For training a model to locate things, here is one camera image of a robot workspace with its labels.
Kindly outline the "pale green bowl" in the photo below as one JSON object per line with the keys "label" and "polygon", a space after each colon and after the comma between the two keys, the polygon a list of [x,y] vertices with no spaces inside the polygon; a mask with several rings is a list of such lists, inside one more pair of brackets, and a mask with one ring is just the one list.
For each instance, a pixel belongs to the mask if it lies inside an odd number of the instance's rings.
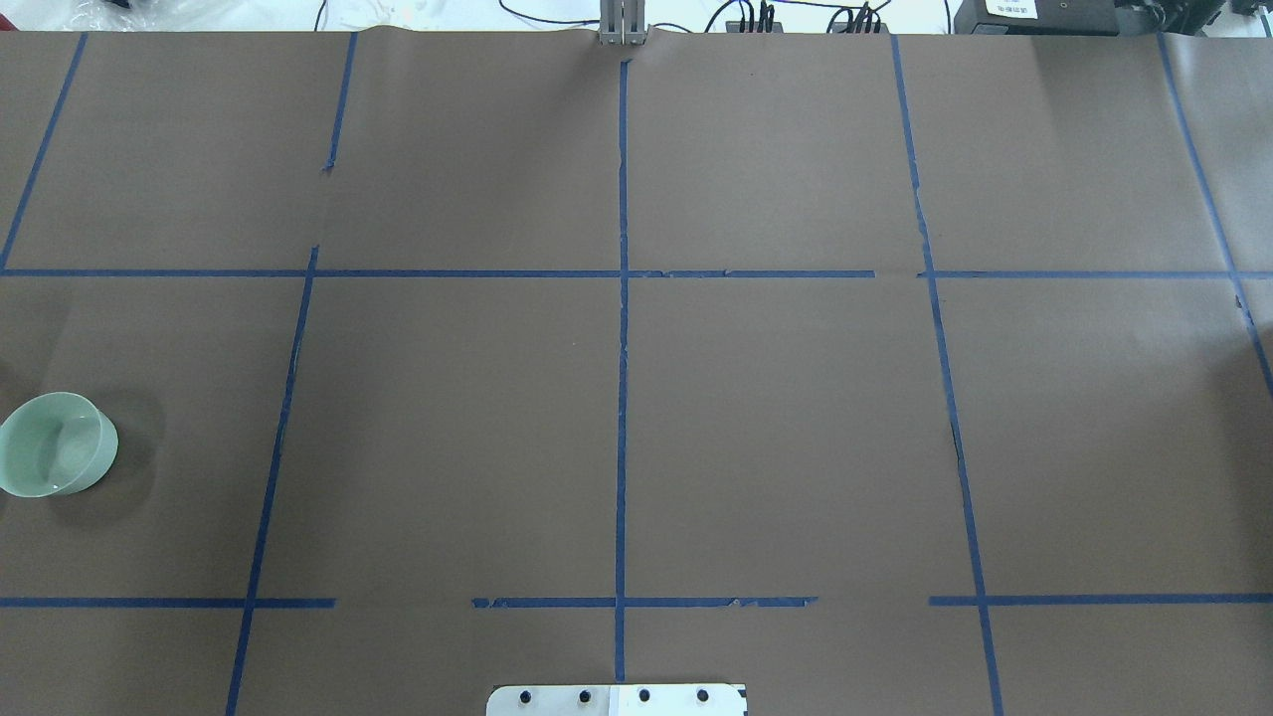
{"label": "pale green bowl", "polygon": [[50,392],[18,406],[1,426],[1,485],[19,498],[83,492],[118,452],[118,431],[90,399]]}

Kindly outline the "black computer box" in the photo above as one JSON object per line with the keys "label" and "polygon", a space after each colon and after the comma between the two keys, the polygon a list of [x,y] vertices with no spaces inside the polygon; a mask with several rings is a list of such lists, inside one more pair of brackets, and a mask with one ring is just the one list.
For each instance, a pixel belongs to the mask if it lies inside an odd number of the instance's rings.
{"label": "black computer box", "polygon": [[955,34],[1119,34],[1114,1],[962,1]]}

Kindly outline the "aluminium frame post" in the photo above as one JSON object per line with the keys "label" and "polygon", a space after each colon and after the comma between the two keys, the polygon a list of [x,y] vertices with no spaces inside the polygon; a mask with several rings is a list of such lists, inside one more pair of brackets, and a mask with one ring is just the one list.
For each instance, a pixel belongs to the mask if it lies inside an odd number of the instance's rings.
{"label": "aluminium frame post", "polygon": [[649,36],[644,0],[601,0],[600,42],[608,46],[642,46]]}

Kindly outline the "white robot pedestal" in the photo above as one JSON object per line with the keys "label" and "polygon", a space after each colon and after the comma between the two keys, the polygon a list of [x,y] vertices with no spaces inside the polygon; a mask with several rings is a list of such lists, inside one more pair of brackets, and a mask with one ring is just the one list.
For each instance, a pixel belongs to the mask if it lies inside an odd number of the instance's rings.
{"label": "white robot pedestal", "polygon": [[728,683],[540,684],[491,691],[486,715],[747,715],[746,687]]}

